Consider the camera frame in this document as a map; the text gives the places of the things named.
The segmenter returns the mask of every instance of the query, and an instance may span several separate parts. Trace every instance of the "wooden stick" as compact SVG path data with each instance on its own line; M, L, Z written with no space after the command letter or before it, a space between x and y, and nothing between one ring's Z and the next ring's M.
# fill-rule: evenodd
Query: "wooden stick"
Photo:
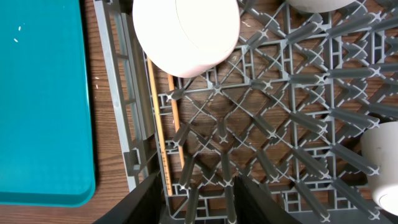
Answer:
M159 100L157 98L154 68L152 66L152 61L149 58L148 58L148 73L149 73L150 91L152 92L152 101L154 102L157 135L159 137L160 152L162 154L163 170L166 179L167 195L170 196L173 195L173 190L172 190L172 182L170 177L169 161L167 159L166 143L163 135L162 120L160 119Z
M169 89L170 91L173 91L174 90L173 76L167 74L167 79L169 80ZM178 117L178 107L177 107L177 102L175 100L172 100L172 111L173 111L175 132L177 132L180 129L180 117ZM184 151L181 146L178 147L178 153L180 154L180 162L182 169L184 168Z

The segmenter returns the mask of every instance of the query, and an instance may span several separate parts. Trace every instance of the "wooden surface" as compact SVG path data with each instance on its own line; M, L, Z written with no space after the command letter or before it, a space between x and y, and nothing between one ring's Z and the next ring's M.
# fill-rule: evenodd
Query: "wooden surface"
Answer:
M80 208L0 206L0 223L93 223L129 192L92 0L85 1L99 169L93 198Z

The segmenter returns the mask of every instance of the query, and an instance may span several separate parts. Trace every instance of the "rack tine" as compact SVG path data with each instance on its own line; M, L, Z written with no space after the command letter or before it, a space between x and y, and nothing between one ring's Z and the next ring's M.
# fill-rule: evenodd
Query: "rack tine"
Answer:
M330 151L340 158L347 161L349 164L364 172L366 175L379 174L379 167L370 163L364 157L358 155L357 153L347 149L341 144L332 144Z
M272 88L270 82L264 80L250 80L250 88L253 90L266 90L267 88Z
M227 186L224 188L224 194L226 199L226 215L229 224L236 223L236 212L234 206L234 195L232 186Z
M329 34L328 38L335 38L341 35L348 34L350 32L354 32L364 27L369 27L373 23L379 21L380 21L380 16L371 12L369 14L365 14L363 16L360 16L358 18L355 18L338 26L332 27L326 30L326 33Z
M360 128L372 129L379 127L379 118L368 116L361 113L355 113L341 108L331 110L330 116L346 121L349 124L355 124Z
M289 75L289 82L296 84L313 84L313 85L322 85L325 84L325 77L327 73L316 74L316 75L306 75L306 74L296 74Z
M197 188L191 189L188 198L187 214L185 215L185 224L194 224L197 216L197 207L199 201L199 190Z
M339 191L339 193L347 198L356 208L369 215L370 220L379 220L380 211L372 207L368 204L365 199L363 199L362 195L359 193L358 189L352 189L349 185L347 185L340 178L336 178L333 180L331 185Z
M322 135L323 133L327 133L327 124L323 121L320 121L318 119L315 119L311 116L308 116L302 112L295 112L290 114L290 118L292 121L296 122L297 124L301 124L308 130L318 134Z
M169 90L173 91L175 88L173 76L167 74L167 79L169 81ZM174 127L175 131L177 132L180 129L180 117L178 116L178 106L175 100L172 100L172 111L173 111ZM184 167L184 151L182 146L178 147L178 153L180 154L181 167Z
M398 107L385 105L382 103L370 103L368 104L368 110L373 113L398 118Z
M254 50L258 48L261 44L268 40L267 32L257 31L250 39L246 42L248 45L247 50Z
M187 140L189 130L190 130L190 125L185 124L182 127L180 127L177 133L175 133L175 136L172 140L175 147L177 146L182 147L184 145L185 141Z
M221 167L223 168L223 177L225 186L232 186L232 175L231 169L229 165L229 155L222 154L221 155Z
M170 90L166 93L167 101L169 100L179 100L185 95L184 89L174 89Z
M323 29L321 28L321 23L310 22L305 26L298 28L297 30L286 35L287 44L294 44L306 39L312 35L318 34Z
M391 29L398 26L398 16L379 22L372 27L372 32L380 32L386 29Z
M313 212L319 217L321 222L330 222L330 213L326 208L319 202L316 196L311 190L305 185L303 181L296 181L294 187L299 194L304 198L306 203L311 207Z
M267 137L267 139L276 138L275 128L272 127L272 125L270 125L264 118L262 118L261 115L258 114L253 116L253 123L261 131L261 133Z
M380 76L380 68L333 69L328 73L328 78L372 78Z
M224 119L217 119L217 130L218 130L218 137L220 137L220 144L223 142L228 142L226 140L228 132L226 131L226 125Z
M267 178L271 183L279 182L279 173L275 168L275 165L268 159L266 153L263 150L257 152L257 158L261 167L267 174Z
M302 148L292 150L293 155L305 165L305 168L310 174L318 177L319 179L329 179L329 170L322 163L314 159L310 154Z
M181 189L188 190L191 183L191 176L193 171L193 166L195 165L195 159L192 159L190 156L187 156L185 159L185 165L182 169L182 175L178 182L181 186Z

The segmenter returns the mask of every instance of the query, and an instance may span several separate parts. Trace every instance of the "white cup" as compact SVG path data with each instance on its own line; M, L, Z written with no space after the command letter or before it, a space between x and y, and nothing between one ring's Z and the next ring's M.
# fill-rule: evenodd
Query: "white cup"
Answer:
M361 137L362 155L380 167L368 176L372 198L387 212L398 215L398 122L380 124Z
M303 12L329 12L347 6L355 0L286 0Z
M147 56L176 77L195 77L219 64L239 37L236 0L134 0L132 17Z

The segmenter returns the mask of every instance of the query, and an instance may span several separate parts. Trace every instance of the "wooden table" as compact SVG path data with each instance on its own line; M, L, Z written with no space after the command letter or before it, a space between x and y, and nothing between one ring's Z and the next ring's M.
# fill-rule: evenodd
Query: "wooden table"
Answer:
M93 0L85 0L99 178L93 198L80 208L0 206L0 223L93 223L128 193Z

